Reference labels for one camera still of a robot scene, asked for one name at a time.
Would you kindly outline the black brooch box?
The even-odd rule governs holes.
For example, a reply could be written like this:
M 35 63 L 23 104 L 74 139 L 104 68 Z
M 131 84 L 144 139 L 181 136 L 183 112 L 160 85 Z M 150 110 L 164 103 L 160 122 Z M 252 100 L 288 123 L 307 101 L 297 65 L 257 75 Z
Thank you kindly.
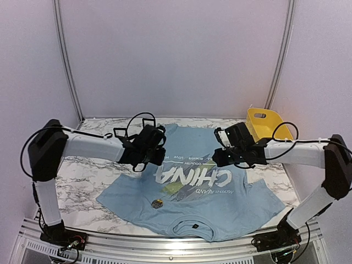
M 145 128 L 147 126 L 156 126 L 155 118 L 142 118 L 142 127 Z
M 126 127 L 113 128 L 113 134 L 114 134 L 114 137 L 118 139 L 128 138 L 128 132 Z

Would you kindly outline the white round brooch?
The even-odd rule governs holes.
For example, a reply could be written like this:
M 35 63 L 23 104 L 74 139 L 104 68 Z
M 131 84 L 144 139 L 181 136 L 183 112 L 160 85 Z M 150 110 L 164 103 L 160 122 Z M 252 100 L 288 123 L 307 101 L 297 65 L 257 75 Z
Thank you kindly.
M 155 200 L 152 201 L 151 206 L 154 209 L 161 208 L 163 206 L 163 201 L 161 199 L 155 199 Z

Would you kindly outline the light blue printed t-shirt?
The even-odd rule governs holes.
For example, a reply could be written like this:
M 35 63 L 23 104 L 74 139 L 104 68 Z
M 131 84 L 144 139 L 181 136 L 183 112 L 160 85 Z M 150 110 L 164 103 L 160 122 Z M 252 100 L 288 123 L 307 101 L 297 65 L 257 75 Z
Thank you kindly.
M 285 205 L 264 180 L 248 182 L 246 171 L 218 167 L 218 142 L 210 128 L 166 126 L 166 156 L 139 177 L 120 175 L 98 197 L 104 208 L 133 225 L 168 237 L 225 241 L 261 228 Z M 151 203 L 161 199 L 163 206 Z

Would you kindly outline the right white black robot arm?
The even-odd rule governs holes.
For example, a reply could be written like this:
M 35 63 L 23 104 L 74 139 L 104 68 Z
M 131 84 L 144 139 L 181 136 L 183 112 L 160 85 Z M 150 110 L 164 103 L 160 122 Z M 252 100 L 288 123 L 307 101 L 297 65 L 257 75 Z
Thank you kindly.
M 256 165 L 282 164 L 324 173 L 322 182 L 298 207 L 285 214 L 275 231 L 254 237 L 254 245 L 260 251 L 300 242 L 301 227 L 351 192 L 351 150 L 339 134 L 311 140 L 279 139 L 272 134 L 255 140 L 245 123 L 237 123 L 215 129 L 214 135 L 220 148 L 212 159 L 219 167 L 252 169 Z

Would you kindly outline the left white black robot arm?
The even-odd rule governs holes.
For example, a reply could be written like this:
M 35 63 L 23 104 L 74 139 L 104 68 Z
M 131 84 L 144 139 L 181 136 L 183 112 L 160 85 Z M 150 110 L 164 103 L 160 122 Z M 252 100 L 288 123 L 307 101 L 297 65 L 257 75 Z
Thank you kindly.
M 148 163 L 161 165 L 165 157 L 166 130 L 156 124 L 142 125 L 134 135 L 112 133 L 97 135 L 67 128 L 59 120 L 51 119 L 25 142 L 22 151 L 28 153 L 35 203 L 40 210 L 41 239 L 64 245 L 83 233 L 66 229 L 58 207 L 56 177 L 62 158 L 87 157 L 128 164 L 133 168 Z

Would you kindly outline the yellow plastic basket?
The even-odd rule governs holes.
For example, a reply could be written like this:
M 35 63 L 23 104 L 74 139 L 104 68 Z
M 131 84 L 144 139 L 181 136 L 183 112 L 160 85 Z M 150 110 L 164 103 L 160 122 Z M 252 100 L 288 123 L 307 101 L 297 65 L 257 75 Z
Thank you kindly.
M 255 141 L 261 138 L 271 138 L 274 130 L 283 123 L 281 116 L 272 110 L 264 108 L 249 108 L 246 116 L 246 126 Z

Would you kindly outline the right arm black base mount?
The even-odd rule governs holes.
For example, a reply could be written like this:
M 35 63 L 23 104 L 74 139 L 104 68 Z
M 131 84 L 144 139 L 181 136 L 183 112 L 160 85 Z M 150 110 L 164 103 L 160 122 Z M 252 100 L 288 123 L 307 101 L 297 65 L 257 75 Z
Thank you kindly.
M 287 217 L 284 217 L 277 225 L 276 231 L 254 235 L 251 244 L 258 252 L 262 252 L 297 245 L 300 242 L 299 230 L 294 229 L 287 222 Z

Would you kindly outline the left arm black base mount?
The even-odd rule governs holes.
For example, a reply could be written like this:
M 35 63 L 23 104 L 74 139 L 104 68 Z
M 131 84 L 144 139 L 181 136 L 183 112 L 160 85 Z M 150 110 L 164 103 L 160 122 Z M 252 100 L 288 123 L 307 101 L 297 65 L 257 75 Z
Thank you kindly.
M 69 249 L 69 245 L 72 245 L 73 248 L 78 250 L 85 249 L 87 238 L 87 233 L 67 229 L 61 224 L 45 225 L 40 235 L 40 239 L 47 243 L 58 245 L 65 249 Z

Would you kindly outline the left aluminium wall post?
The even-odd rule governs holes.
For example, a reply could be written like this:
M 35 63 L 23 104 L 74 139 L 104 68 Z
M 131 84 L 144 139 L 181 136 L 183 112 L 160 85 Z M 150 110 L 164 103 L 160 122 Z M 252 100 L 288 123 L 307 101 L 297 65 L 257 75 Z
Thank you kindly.
M 69 52 L 67 49 L 67 42 L 65 39 L 64 23 L 62 17 L 61 2 L 59 0 L 53 0 L 53 12 L 54 12 L 54 22 L 56 26 L 56 32 L 58 37 L 58 46 L 60 51 L 60 56 L 63 63 L 64 74 L 67 80 L 69 93 L 73 103 L 74 111 L 79 123 L 82 123 L 85 118 L 81 108 L 81 104 L 78 98 L 78 92 L 76 89 L 74 75 L 69 60 Z

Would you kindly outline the aluminium wall post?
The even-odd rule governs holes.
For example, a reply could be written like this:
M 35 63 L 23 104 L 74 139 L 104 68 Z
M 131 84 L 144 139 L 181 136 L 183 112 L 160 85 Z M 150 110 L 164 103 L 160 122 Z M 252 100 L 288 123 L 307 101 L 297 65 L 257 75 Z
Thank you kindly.
M 81 104 L 78 98 L 78 92 L 76 89 L 74 75 L 69 60 L 69 52 L 67 49 L 67 42 L 65 39 L 64 23 L 62 17 L 61 2 L 59 0 L 53 0 L 53 12 L 54 12 L 54 22 L 56 26 L 56 32 L 58 37 L 58 46 L 60 51 L 60 56 L 63 63 L 64 74 L 67 80 L 69 93 L 73 103 L 74 111 L 79 123 L 82 123 L 85 118 L 81 108 Z
M 282 35 L 282 39 L 279 47 L 278 58 L 274 69 L 272 81 L 269 87 L 269 92 L 264 105 L 264 109 L 272 109 L 274 99 L 279 88 L 279 82 L 281 79 L 285 59 L 288 54 L 290 40 L 292 37 L 295 8 L 296 8 L 296 1 L 289 0 L 287 5 L 287 12 L 285 16 L 284 31 L 283 31 L 283 35 Z

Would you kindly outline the right aluminium wall post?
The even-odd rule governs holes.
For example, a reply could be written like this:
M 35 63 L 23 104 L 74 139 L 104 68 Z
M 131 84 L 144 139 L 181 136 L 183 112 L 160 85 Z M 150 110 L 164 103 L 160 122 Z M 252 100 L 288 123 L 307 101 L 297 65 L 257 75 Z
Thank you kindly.
M 285 16 L 284 31 L 283 31 L 283 35 L 282 35 L 282 39 L 279 47 L 278 58 L 274 69 L 272 81 L 269 87 L 269 92 L 264 105 L 264 109 L 272 109 L 274 99 L 279 88 L 279 82 L 281 79 L 285 59 L 288 54 L 290 40 L 292 37 L 295 8 L 296 8 L 296 1 L 289 0 L 287 5 L 287 12 Z

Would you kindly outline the aluminium front frame rail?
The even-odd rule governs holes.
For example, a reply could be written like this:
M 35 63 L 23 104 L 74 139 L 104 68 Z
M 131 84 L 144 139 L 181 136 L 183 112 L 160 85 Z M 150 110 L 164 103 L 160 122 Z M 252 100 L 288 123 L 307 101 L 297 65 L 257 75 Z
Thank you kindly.
M 41 254 L 41 262 L 74 260 L 74 252 L 58 255 L 59 247 L 40 240 L 34 219 L 24 219 L 17 235 L 10 263 L 29 262 L 29 253 Z M 258 252 L 253 235 L 208 243 L 200 238 L 127 236 L 87 231 L 85 248 L 78 263 L 273 263 L 283 250 Z

